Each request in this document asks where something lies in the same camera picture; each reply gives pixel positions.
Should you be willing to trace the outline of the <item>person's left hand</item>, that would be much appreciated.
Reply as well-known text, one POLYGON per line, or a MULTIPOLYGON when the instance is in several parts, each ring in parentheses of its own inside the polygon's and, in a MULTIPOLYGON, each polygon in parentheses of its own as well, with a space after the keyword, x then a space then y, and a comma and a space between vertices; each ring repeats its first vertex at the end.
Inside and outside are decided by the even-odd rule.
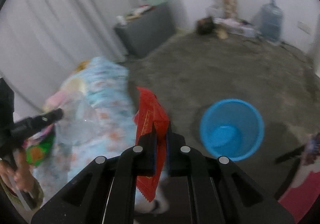
POLYGON ((19 149, 15 153, 17 169, 14 170, 5 161, 1 161, 1 179, 12 191, 21 190, 30 192, 33 189, 35 178, 30 172, 27 162, 27 155, 24 149, 19 149))

